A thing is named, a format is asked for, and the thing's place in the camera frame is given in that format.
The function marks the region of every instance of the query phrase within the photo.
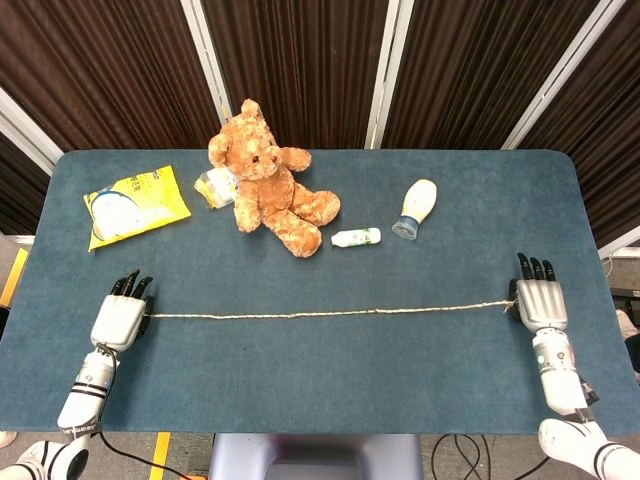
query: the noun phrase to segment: yellow snack bag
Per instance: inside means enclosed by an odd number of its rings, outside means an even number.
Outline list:
[[[93,218],[89,251],[191,215],[170,165],[118,180],[84,203]]]

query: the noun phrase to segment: yellow floor marking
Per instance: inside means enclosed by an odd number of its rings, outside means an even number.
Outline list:
[[[26,263],[28,256],[29,252],[27,252],[24,248],[18,250],[16,259],[13,262],[13,267],[11,267],[11,272],[9,272],[9,278],[7,278],[7,283],[4,285],[4,289],[2,290],[0,305],[3,305],[5,307],[11,306],[13,294],[15,293],[16,287],[18,286],[18,281],[20,280],[20,275],[22,275],[22,270],[24,269],[24,264]]]
[[[171,434],[169,432],[158,433],[156,440],[156,450],[153,453],[153,463],[158,465],[164,465],[167,461],[167,452],[169,451],[169,440]],[[151,473],[149,474],[149,480],[162,480],[162,474],[164,470],[158,467],[151,467]]]

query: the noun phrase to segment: teddy bear ear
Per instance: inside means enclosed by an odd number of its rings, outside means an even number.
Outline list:
[[[228,149],[229,137],[224,133],[219,133],[209,141],[209,161],[214,167],[224,167]]]
[[[258,105],[258,102],[251,100],[250,98],[247,98],[244,102],[242,102],[240,111],[244,115],[248,115],[250,117],[262,118],[262,110],[260,110],[260,105]]]

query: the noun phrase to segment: black cable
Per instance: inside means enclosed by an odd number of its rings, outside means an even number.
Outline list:
[[[491,480],[491,452],[489,452],[489,443],[487,443],[487,438],[484,435],[480,435],[480,437],[482,437],[484,449],[487,452],[487,480]]]
[[[517,478],[514,478],[513,480],[522,480],[523,478],[528,477],[529,475],[531,475],[532,473],[538,471],[540,469],[540,467],[542,467],[545,463],[547,463],[549,460],[551,460],[549,457],[544,457],[542,459],[542,461],[536,465],[535,467],[533,467],[531,470],[529,470],[528,472],[523,473],[522,475],[520,475]]]
[[[444,440],[448,436],[449,434],[441,436],[436,442],[436,444],[433,446],[433,450],[431,451],[431,475],[433,475],[433,480],[438,480],[438,476],[436,475],[436,466],[435,466],[436,451],[438,450],[438,446],[440,446],[440,444],[442,443],[442,440]]]
[[[431,475],[433,475],[434,480],[438,480],[438,475],[436,474],[436,467],[435,467],[436,453],[437,453],[438,447],[440,446],[440,444],[442,443],[442,441],[445,438],[450,437],[450,436],[451,436],[451,434],[442,435],[438,439],[436,444],[433,446],[433,451],[431,452],[431,462],[430,463],[431,463]],[[474,462],[472,462],[469,459],[469,457],[462,450],[462,447],[460,446],[460,442],[458,440],[458,436],[462,436],[462,437],[466,438],[475,447],[475,449],[476,449],[476,458],[475,458]],[[478,480],[481,480],[482,477],[480,476],[480,472],[478,472],[478,464],[480,463],[480,458],[481,458],[480,446],[478,445],[478,442],[476,442],[469,435],[453,435],[453,441],[455,443],[456,448],[458,449],[458,453],[460,454],[460,456],[462,456],[462,458],[464,458],[465,462],[467,462],[467,465],[470,468],[470,470],[465,475],[464,480],[467,480],[472,474],[475,474],[475,476],[478,478]],[[482,435],[482,441],[484,442],[485,451],[487,452],[487,473],[488,473],[487,479],[491,480],[491,453],[489,452],[489,444],[487,443],[487,439],[484,437],[484,435]]]
[[[464,461],[467,462],[467,465],[471,467],[471,469],[467,472],[467,474],[464,476],[462,480],[467,480],[467,478],[469,478],[469,475],[471,475],[472,473],[475,473],[476,477],[478,477],[478,480],[482,480],[480,478],[480,474],[476,470],[478,463],[480,463],[480,447],[478,446],[476,441],[473,438],[471,438],[469,435],[462,435],[462,436],[470,440],[473,446],[476,447],[476,459],[474,463],[471,463],[471,460],[469,460],[469,458],[462,451],[462,448],[460,448],[460,444],[458,443],[458,435],[453,436],[453,443],[455,443],[456,448],[458,449],[458,453],[462,456],[462,458],[464,458]]]
[[[180,478],[184,478],[186,480],[191,480],[189,477],[187,477],[186,475],[183,475],[182,473],[180,473],[177,470],[174,470],[171,467],[167,467],[165,465],[160,465],[158,463],[153,463],[150,462],[148,460],[145,460],[144,458],[140,458],[136,455],[132,455],[131,453],[127,453],[127,452],[123,452],[122,450],[118,450],[116,447],[114,447],[113,445],[111,445],[106,438],[104,438],[104,434],[102,432],[98,433],[98,435],[100,436],[100,439],[104,442],[104,444],[107,446],[107,448],[109,450],[111,450],[112,452],[117,453],[118,455],[122,455],[123,457],[127,457],[127,458],[131,458],[133,460],[137,460],[141,463],[144,463],[145,465],[149,465],[150,467],[158,467],[158,468],[162,468],[163,470],[166,470],[167,472],[171,472],[175,475],[177,475]]]
[[[107,395],[106,395],[106,397],[104,399],[104,402],[102,403],[102,407],[100,408],[100,413],[98,414],[98,422],[101,422],[102,421],[102,413],[104,412],[104,407],[107,404],[107,400],[109,399],[109,395],[111,394],[111,389],[113,389],[113,385],[116,383],[116,373],[118,371],[118,364],[117,364],[117,360],[116,360],[116,354],[112,349],[110,349],[109,347],[107,347],[103,343],[96,344],[96,347],[100,348],[107,355],[109,355],[111,357],[111,364],[113,366],[113,378],[111,379],[111,388],[107,391]],[[180,473],[177,470],[174,470],[171,467],[167,467],[165,465],[160,465],[158,463],[153,463],[153,462],[150,462],[149,460],[145,460],[144,458],[138,457],[137,455],[133,455],[131,453],[127,453],[127,452],[123,452],[122,450],[118,450],[116,447],[114,447],[113,445],[111,445],[107,441],[107,439],[105,438],[105,436],[104,436],[104,434],[102,432],[99,432],[98,436],[100,437],[102,442],[105,444],[105,446],[109,450],[111,450],[114,453],[117,453],[118,455],[122,455],[123,457],[127,457],[127,458],[130,458],[132,460],[137,460],[137,461],[139,461],[141,463],[144,463],[145,465],[149,465],[150,467],[161,468],[163,470],[166,470],[167,472],[171,472],[174,475],[177,475],[180,478],[184,478],[186,480],[191,480],[186,475],[183,475],[182,473]]]

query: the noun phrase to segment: white robotic arm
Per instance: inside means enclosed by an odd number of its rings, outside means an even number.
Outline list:
[[[96,348],[85,357],[58,417],[58,427],[71,442],[34,443],[14,465],[0,470],[0,480],[80,478],[89,460],[89,439],[102,430],[102,411],[120,364],[117,357],[146,328],[143,317],[153,299],[140,297],[152,278],[142,279],[133,290],[138,273],[136,270],[116,282],[91,330],[91,343]]]
[[[538,439],[551,458],[571,463],[600,480],[631,480],[640,472],[640,454],[609,442],[589,405],[598,400],[575,367],[564,330],[568,316],[562,288],[548,261],[542,265],[518,254],[524,279],[512,281],[522,323],[533,333],[533,348],[547,405],[564,418],[540,424]]]

